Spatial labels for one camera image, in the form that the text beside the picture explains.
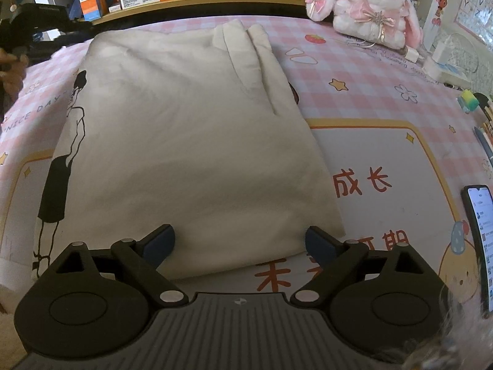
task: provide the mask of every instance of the gray ribbed panel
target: gray ribbed panel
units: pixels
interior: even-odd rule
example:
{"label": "gray ribbed panel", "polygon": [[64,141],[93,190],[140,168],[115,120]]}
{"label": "gray ribbed panel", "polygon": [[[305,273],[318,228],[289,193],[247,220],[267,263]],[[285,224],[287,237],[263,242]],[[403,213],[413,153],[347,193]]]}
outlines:
{"label": "gray ribbed panel", "polygon": [[[239,299],[246,303],[237,304]],[[15,370],[396,370],[342,344],[315,310],[282,294],[199,294],[161,310],[145,334],[108,356],[83,362],[30,354]]]}

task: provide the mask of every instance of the silver screw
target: silver screw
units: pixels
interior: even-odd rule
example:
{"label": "silver screw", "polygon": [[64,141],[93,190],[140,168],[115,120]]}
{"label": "silver screw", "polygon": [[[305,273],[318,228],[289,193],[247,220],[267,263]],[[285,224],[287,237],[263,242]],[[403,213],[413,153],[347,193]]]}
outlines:
{"label": "silver screw", "polygon": [[305,289],[297,291],[294,297],[300,302],[315,302],[320,298],[320,295],[314,290]]}
{"label": "silver screw", "polygon": [[185,295],[183,294],[183,292],[180,292],[179,290],[166,290],[161,295],[159,295],[159,298],[166,303],[179,302],[184,297]]}

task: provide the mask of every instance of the phone screen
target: phone screen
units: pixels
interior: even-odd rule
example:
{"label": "phone screen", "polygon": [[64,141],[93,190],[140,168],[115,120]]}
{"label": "phone screen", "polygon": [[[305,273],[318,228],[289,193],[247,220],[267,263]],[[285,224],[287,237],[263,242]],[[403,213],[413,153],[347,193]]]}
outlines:
{"label": "phone screen", "polygon": [[485,257],[488,308],[493,311],[493,199],[488,188],[468,189]]}

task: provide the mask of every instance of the chinese character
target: chinese character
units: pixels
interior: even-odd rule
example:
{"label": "chinese character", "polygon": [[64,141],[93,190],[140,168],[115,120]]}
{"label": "chinese character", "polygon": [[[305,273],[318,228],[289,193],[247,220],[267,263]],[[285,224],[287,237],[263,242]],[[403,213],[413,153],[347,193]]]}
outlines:
{"label": "chinese character", "polygon": [[311,257],[309,254],[307,254],[307,256],[309,256],[309,257],[310,257],[310,261],[311,261],[312,263],[314,263],[314,264],[316,264],[316,265],[317,265],[317,267],[310,268],[309,270],[307,270],[307,273],[315,273],[315,274],[313,275],[313,277],[312,277],[312,279],[314,279],[314,278],[315,278],[318,274],[320,274],[320,273],[322,272],[322,267],[320,267],[320,266],[318,265],[318,263],[316,262],[316,260],[315,260],[313,257]]}
{"label": "chinese character", "polygon": [[[337,197],[341,197],[339,185],[342,185],[342,195],[343,196],[347,196],[348,194],[351,195],[353,192],[358,192],[360,195],[363,194],[361,192],[361,190],[359,190],[359,188],[358,188],[358,180],[351,178],[352,175],[354,175],[354,171],[351,168],[349,168],[349,171],[347,171],[347,172],[341,169],[340,174],[332,176],[332,178],[334,178],[334,186],[336,188]],[[348,191],[348,186],[346,185],[346,181],[338,179],[338,178],[341,178],[344,176],[351,183],[351,188],[349,188],[349,191]]]}
{"label": "chinese character", "polygon": [[[379,167],[375,172],[373,172],[373,168],[370,167],[370,176],[367,178],[371,180],[371,183],[373,184],[373,187],[378,190],[379,192],[385,192],[387,190],[387,186],[389,188],[392,188],[392,185],[390,183],[385,182],[382,180],[382,178],[388,178],[388,175],[380,175],[379,172],[381,171],[381,167]],[[379,181],[382,185],[385,185],[383,188],[379,188],[377,186],[377,181]]]}
{"label": "chinese character", "polygon": [[363,242],[368,244],[368,247],[370,248],[371,251],[375,250],[375,247],[373,246],[373,243],[371,242],[373,240],[373,236],[368,236],[366,238],[360,238],[358,239],[358,242]]}
{"label": "chinese character", "polygon": [[291,283],[288,281],[282,281],[278,280],[277,276],[280,274],[287,274],[290,273],[291,270],[289,268],[282,268],[282,269],[276,269],[275,264],[276,263],[284,263],[286,261],[285,258],[280,258],[278,260],[270,261],[267,263],[262,263],[262,264],[257,264],[257,266],[265,266],[269,265],[269,270],[264,271],[262,273],[257,273],[255,274],[256,277],[267,277],[264,279],[262,284],[260,284],[257,288],[257,291],[263,290],[269,283],[272,284],[272,292],[279,292],[279,285],[286,286],[287,288],[291,286]]}
{"label": "chinese character", "polygon": [[392,230],[388,234],[384,234],[382,239],[385,239],[385,246],[388,251],[391,251],[394,245],[398,242],[409,243],[407,235],[403,230],[396,231],[395,234]]}

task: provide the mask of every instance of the human hand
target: human hand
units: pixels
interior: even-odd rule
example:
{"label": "human hand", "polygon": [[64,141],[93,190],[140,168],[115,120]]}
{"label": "human hand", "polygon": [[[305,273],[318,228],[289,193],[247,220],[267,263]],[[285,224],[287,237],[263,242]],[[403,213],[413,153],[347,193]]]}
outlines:
{"label": "human hand", "polygon": [[21,55],[18,60],[14,54],[7,54],[4,49],[0,49],[0,64],[10,65],[9,70],[0,71],[0,79],[3,83],[3,89],[10,96],[11,103],[13,103],[19,97],[19,92],[24,86],[23,81],[26,77],[29,60],[25,55]]}

